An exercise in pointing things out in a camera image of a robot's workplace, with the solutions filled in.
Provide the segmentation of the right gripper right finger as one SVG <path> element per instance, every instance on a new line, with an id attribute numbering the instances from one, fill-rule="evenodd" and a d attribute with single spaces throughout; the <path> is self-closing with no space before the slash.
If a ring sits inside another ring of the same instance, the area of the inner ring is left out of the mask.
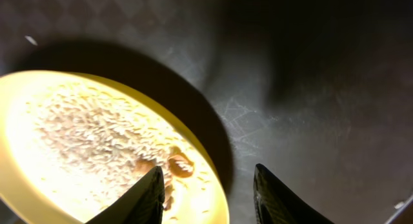
<path id="1" fill-rule="evenodd" d="M 260 163 L 253 190 L 257 224 L 332 224 Z"/>

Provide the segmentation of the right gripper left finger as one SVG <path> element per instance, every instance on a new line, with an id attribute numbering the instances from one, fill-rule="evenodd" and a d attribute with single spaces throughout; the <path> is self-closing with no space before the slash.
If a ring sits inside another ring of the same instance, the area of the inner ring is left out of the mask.
<path id="1" fill-rule="evenodd" d="M 156 166 L 86 224 L 161 224 L 164 201 L 163 171 Z"/>

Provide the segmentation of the yellow plate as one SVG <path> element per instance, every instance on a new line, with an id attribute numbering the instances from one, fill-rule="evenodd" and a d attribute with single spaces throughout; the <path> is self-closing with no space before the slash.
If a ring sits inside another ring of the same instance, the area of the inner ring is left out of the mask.
<path id="1" fill-rule="evenodd" d="M 163 223 L 230 221 L 206 149 L 150 97 L 90 74 L 1 77 L 1 200 L 23 221 L 91 221 L 156 166 Z"/>

